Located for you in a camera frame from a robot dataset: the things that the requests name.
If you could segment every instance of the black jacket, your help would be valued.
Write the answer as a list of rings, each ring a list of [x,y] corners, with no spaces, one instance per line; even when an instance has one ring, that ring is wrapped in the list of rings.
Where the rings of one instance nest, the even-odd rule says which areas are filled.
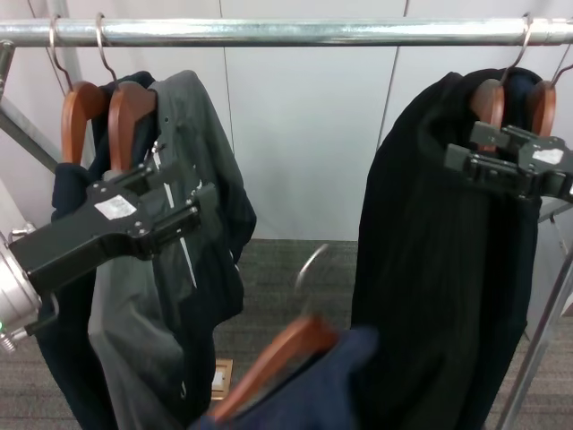
[[[443,167],[449,143],[470,146],[472,93],[502,72],[433,84],[372,163],[352,305],[353,325],[380,331],[381,349],[354,384],[364,428],[479,428],[525,328],[540,200],[486,191]],[[523,126],[523,94],[509,91],[516,76],[539,78],[509,77],[505,118]]]

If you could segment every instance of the jacket sleeve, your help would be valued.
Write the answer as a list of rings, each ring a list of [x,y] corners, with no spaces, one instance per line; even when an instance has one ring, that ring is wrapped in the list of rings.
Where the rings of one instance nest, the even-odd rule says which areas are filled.
[[[193,86],[193,100],[200,104],[194,109],[193,120],[205,138],[216,171],[219,204],[227,224],[229,249],[236,264],[244,246],[251,240],[257,218],[244,190],[243,177],[236,164],[235,154],[229,145],[209,94],[197,74],[189,73],[191,73],[190,81]]]

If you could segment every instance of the wooden hanger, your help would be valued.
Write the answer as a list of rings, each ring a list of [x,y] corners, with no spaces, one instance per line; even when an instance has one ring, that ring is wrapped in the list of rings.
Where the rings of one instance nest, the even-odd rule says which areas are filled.
[[[470,99],[470,108],[480,121],[501,128],[505,95],[503,85],[495,79],[483,81]],[[483,145],[480,151],[495,151],[495,145]]]
[[[542,137],[552,134],[557,101],[555,86],[552,82],[541,81],[527,96],[527,109],[532,117],[531,131]]]
[[[501,79],[488,79],[475,90],[474,95],[470,100],[470,108],[477,115],[480,121],[491,124],[494,127],[501,128],[503,120],[503,111],[505,108],[505,94],[503,84],[509,76],[509,71],[519,64],[521,57],[526,52],[529,38],[531,37],[533,17],[530,13],[524,15],[526,18],[526,34],[523,40],[523,46],[519,51],[516,61],[513,62],[503,72]],[[479,147],[480,151],[496,151],[495,145],[484,145]]]
[[[338,334],[321,318],[298,318],[265,348],[241,382],[208,415],[216,422],[230,418],[291,359],[328,351],[337,342]]]
[[[132,165],[133,135],[136,123],[157,108],[157,94],[136,82],[122,82],[109,104],[107,131],[113,170],[128,170]]]
[[[89,82],[76,82],[57,59],[56,20],[60,15],[52,16],[49,29],[49,42],[52,58],[56,67],[64,73],[69,92],[64,98],[62,109],[62,155],[64,162],[80,164],[83,143],[86,137],[88,121],[100,115],[107,107],[107,98],[103,90]]]

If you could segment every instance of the zipper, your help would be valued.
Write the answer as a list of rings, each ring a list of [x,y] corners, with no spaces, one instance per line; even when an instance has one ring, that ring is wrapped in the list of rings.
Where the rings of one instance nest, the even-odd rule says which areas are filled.
[[[155,167],[159,170],[161,166],[161,158],[159,157],[159,151],[161,151],[163,147],[159,146],[158,141],[153,142],[153,147],[151,148],[151,154],[153,154],[153,161],[155,163]],[[165,187],[165,192],[167,194],[167,200],[169,201],[169,207],[174,209],[175,202],[173,200],[173,194],[171,193],[171,186],[169,184],[164,183],[163,186]],[[193,272],[193,266],[191,265],[191,258],[189,257],[189,251],[187,249],[187,244],[185,242],[184,237],[179,238],[179,242],[181,243],[181,247],[183,248],[183,253],[185,254],[185,260],[187,261],[187,266],[189,266],[189,273],[191,273],[191,280],[193,286],[197,288],[197,281],[195,280],[195,273]]]

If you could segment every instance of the clothing rack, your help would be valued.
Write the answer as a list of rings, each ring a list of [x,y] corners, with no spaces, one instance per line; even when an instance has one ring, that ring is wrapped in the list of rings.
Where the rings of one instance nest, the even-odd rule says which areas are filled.
[[[49,46],[50,20],[0,21],[0,40]],[[116,47],[322,47],[522,45],[524,18],[434,20],[109,20],[102,32]],[[96,20],[60,19],[57,46],[95,47]],[[537,18],[529,45],[573,43],[573,20]]]
[[[0,97],[16,47],[48,47],[50,20],[0,21]],[[524,18],[433,20],[397,18],[388,20],[113,20],[101,25],[104,43],[110,47],[445,47],[522,46],[528,30],[529,45],[573,44],[573,20],[534,19],[528,28]],[[95,47],[97,26],[93,20],[60,19],[56,22],[56,46]],[[38,143],[38,131],[21,114],[4,121],[0,104],[0,127],[50,170],[59,156]],[[569,209],[554,203],[542,209],[540,222]],[[555,324],[573,291],[573,253],[568,252],[555,281],[542,319],[497,430],[509,430],[517,418],[527,390],[543,358]]]

